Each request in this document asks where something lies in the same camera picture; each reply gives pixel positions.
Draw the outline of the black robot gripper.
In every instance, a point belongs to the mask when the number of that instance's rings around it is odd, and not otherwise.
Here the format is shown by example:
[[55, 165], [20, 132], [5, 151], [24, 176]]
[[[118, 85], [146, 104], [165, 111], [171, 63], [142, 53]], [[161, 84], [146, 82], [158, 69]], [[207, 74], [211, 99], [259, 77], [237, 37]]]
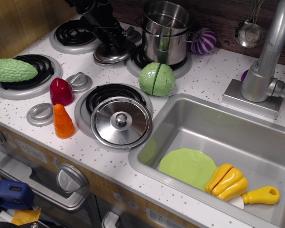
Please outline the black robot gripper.
[[69, 0], [77, 13], [90, 23], [90, 31], [102, 43], [120, 48], [126, 41], [125, 30], [113, 16], [113, 7], [109, 0]]

